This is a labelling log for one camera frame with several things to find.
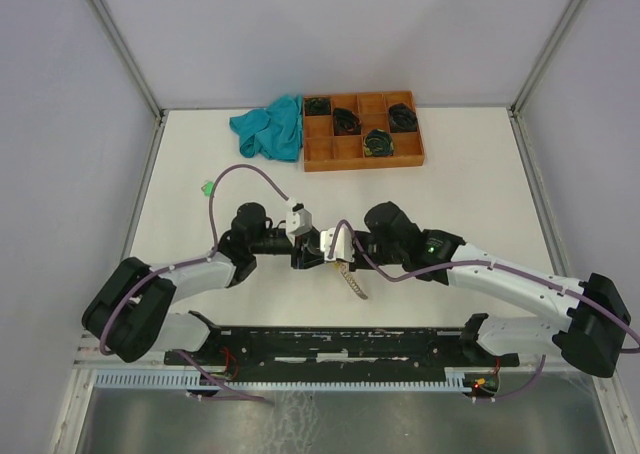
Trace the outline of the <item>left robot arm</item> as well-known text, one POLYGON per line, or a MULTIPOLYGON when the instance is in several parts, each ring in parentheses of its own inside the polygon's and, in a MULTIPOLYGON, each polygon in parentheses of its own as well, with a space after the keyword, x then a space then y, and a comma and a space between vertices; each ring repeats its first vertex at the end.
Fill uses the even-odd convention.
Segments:
POLYGON ((221 352, 214 326, 200 314, 173 314, 171 306, 196 294, 244 282, 260 255, 287 256, 294 269, 323 264, 323 236, 300 203, 274 224, 255 202, 241 205, 218 244, 198 257, 152 267, 136 257, 123 260, 81 318, 102 353, 132 363, 149 352, 184 350, 209 364, 221 352))

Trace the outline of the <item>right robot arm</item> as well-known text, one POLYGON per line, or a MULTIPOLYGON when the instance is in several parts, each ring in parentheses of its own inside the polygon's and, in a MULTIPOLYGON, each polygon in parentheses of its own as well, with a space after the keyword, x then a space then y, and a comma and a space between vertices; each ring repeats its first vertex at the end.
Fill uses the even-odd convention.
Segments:
POLYGON ((399 281, 419 279, 491 296, 526 311, 524 317, 472 315, 458 342, 467 363, 511 354, 560 357, 591 376, 611 377, 623 354, 637 353, 639 334, 615 284, 544 274, 489 254, 452 233, 421 229, 394 203, 371 208, 365 230, 352 232, 358 268, 398 265, 399 281))

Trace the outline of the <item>wooden compartment tray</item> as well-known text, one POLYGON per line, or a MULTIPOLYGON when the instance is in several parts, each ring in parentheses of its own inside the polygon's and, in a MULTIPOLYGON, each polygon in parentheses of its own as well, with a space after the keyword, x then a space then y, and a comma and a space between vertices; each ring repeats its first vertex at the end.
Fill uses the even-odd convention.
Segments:
POLYGON ((414 96, 410 91, 305 96, 302 107, 304 170, 329 172, 423 165, 425 150, 419 120, 416 132, 393 133, 390 129, 388 108, 397 103, 405 103, 417 115, 414 96), (329 97, 331 114, 307 117, 304 111, 304 100, 307 97, 329 97), (358 115, 362 124, 360 135, 334 135, 332 113, 336 107, 349 109, 358 115), (391 134, 394 143, 394 154, 391 157, 364 156, 363 138, 373 129, 383 129, 391 134))

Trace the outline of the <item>green tag key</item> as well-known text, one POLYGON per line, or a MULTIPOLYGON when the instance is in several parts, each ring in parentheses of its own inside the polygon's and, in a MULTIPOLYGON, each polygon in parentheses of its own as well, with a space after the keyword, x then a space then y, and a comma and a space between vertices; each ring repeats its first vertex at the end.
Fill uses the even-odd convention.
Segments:
POLYGON ((213 181, 206 181, 201 187, 201 191, 206 197, 210 197, 213 194, 214 189, 215 183, 213 181))

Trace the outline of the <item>teal cloth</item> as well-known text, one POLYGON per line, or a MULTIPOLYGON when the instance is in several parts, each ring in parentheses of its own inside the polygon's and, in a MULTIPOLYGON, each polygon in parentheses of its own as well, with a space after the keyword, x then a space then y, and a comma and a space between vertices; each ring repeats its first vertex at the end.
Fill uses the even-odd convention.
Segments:
POLYGON ((229 119, 244 158, 295 163, 303 146, 303 97, 284 95, 266 108, 256 108, 229 119))

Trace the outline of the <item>rolled black orange sock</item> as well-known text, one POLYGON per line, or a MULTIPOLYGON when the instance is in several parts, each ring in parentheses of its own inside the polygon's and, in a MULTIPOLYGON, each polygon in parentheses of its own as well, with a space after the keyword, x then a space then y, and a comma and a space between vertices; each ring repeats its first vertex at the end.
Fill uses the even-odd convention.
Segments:
POLYGON ((335 136, 360 135, 361 120, 357 114, 346 108, 336 107, 332 113, 335 136))

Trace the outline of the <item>rolled dark sock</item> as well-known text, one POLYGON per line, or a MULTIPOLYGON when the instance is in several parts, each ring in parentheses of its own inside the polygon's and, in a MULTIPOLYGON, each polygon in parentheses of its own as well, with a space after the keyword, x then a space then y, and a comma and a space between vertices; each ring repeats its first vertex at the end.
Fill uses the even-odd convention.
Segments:
POLYGON ((329 97, 307 97, 304 111, 307 117, 328 116, 331 114, 331 100, 329 97))

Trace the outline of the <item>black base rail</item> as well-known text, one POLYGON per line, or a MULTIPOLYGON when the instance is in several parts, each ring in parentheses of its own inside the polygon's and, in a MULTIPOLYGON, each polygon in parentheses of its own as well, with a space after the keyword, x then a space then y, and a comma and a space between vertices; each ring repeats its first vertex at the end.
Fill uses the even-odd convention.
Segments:
POLYGON ((402 382, 445 379, 447 368, 517 367, 464 327, 221 326, 191 354, 202 367, 229 367, 238 382, 402 382))

